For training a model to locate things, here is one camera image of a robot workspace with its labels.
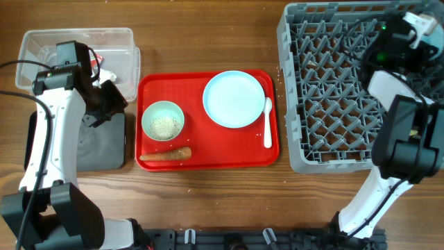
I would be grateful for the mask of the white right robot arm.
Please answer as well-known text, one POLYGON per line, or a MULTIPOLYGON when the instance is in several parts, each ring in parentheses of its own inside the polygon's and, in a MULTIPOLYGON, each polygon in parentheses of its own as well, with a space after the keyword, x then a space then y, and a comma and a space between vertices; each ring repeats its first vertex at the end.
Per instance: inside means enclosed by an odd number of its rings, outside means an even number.
POLYGON ((370 174, 337 214, 334 245, 368 239, 404 192, 434 176, 443 162, 443 102, 409 86, 403 69, 418 73, 443 52, 443 27, 426 14, 389 13, 377 39, 359 59, 359 80, 387 116, 373 142, 370 174))

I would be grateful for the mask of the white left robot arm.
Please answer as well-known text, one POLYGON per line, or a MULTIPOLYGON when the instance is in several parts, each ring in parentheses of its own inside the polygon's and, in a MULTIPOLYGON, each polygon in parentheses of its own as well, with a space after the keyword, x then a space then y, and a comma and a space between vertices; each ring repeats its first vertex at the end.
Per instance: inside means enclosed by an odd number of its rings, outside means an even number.
POLYGON ((145 249, 150 240, 136 220, 104 218, 77 184, 83 119, 100 126, 127 101, 111 81, 95 86, 93 49, 77 41, 56 49, 57 65, 44 65, 32 84, 33 147, 18 192, 1 200, 1 216, 18 249, 145 249))

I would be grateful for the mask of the green bowl with rice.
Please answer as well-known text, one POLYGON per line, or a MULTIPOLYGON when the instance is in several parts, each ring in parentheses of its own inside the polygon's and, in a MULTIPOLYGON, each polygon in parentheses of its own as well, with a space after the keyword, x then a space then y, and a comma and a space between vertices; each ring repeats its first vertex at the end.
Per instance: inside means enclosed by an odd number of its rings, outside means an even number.
POLYGON ((166 142, 179 136, 185 126, 185 114, 171 101, 157 101, 142 114, 142 130, 150 139, 166 142))

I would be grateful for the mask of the light blue bowl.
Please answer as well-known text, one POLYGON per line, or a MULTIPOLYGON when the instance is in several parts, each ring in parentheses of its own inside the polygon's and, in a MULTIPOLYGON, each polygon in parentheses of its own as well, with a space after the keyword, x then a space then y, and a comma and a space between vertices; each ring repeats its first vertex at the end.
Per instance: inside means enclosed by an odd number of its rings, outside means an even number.
POLYGON ((426 59, 435 60, 443 53, 443 32, 436 31, 431 35, 422 36, 419 48, 423 50, 426 59))

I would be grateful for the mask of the white tissue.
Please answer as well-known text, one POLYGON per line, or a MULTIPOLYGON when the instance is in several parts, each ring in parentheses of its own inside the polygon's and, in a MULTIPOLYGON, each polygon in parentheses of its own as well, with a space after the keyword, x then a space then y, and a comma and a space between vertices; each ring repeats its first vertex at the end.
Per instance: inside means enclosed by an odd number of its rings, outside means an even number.
POLYGON ((106 69, 102 69, 100 74, 99 74, 99 78, 94 81, 92 84, 93 86, 96 87, 101 87, 101 85, 103 83, 105 83, 106 81, 111 81, 113 83, 115 83, 117 80, 117 75, 114 74, 113 72, 106 70, 106 69))

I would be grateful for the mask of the red snack wrapper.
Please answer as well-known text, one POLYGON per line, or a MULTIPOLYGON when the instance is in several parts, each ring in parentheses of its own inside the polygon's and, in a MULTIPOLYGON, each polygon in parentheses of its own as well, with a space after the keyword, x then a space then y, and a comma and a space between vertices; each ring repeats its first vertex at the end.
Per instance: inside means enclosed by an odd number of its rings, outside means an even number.
POLYGON ((93 54, 92 52, 90 52, 89 54, 90 54, 91 67, 92 67, 92 69, 97 70, 101 66, 101 63, 103 61, 103 57, 97 53, 93 54))

